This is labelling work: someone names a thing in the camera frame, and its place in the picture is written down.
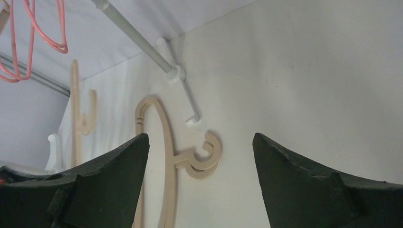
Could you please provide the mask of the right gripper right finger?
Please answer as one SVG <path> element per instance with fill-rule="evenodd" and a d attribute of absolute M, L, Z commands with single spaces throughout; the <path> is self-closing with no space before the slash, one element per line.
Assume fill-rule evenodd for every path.
<path fill-rule="evenodd" d="M 344 173 L 256 133 L 253 152 L 273 228 L 400 228 L 403 187 Z"/>

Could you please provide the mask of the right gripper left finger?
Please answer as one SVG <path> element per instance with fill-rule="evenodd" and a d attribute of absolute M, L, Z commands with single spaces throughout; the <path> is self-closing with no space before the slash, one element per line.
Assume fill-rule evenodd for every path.
<path fill-rule="evenodd" d="M 141 133 L 69 170 L 33 175 L 0 170 L 3 228 L 129 228 L 149 154 Z"/>

